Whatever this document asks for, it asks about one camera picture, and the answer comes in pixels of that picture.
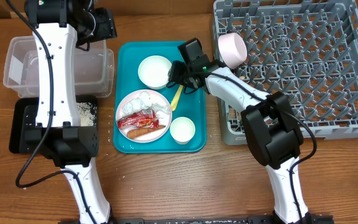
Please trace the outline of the white bowl with rice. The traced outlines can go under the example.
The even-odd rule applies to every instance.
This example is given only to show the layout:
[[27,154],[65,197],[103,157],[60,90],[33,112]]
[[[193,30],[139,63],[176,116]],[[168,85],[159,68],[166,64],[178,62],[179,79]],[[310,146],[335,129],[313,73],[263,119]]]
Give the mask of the white bowl with rice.
[[160,55],[149,56],[138,67],[140,81],[153,90],[165,88],[172,63]]

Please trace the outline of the pink bowl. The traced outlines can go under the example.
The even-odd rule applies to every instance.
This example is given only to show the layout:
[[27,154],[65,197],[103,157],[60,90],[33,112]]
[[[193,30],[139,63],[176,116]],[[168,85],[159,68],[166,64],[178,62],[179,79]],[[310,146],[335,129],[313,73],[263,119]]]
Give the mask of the pink bowl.
[[231,69],[235,69],[247,59],[247,47],[243,38],[237,33],[219,36],[218,49],[223,62]]

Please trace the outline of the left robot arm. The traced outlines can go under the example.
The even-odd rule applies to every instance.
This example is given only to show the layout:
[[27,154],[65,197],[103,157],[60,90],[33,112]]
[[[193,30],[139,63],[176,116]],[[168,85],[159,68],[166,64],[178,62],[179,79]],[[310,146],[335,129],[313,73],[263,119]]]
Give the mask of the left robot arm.
[[[79,223],[114,223],[96,169],[99,134],[82,126],[76,104],[75,49],[117,36],[112,12],[86,1],[26,1],[21,14],[9,7],[32,30],[39,59],[39,104],[35,125],[24,132],[35,147],[16,177],[18,188],[29,188],[63,174],[80,212]],[[23,184],[21,178],[37,154],[53,161],[58,171]]]

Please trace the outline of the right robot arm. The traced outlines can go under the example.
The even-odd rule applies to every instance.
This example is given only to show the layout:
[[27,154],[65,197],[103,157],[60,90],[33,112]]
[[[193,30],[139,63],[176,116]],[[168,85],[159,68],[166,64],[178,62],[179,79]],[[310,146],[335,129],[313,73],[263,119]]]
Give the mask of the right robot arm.
[[302,122],[282,92],[260,91],[233,74],[247,58],[241,38],[221,38],[219,49],[222,59],[210,61],[197,38],[179,45],[183,60],[172,63],[167,87],[202,88],[239,112],[249,150],[268,172],[275,199],[274,222],[312,223],[298,175],[298,165],[303,162]]

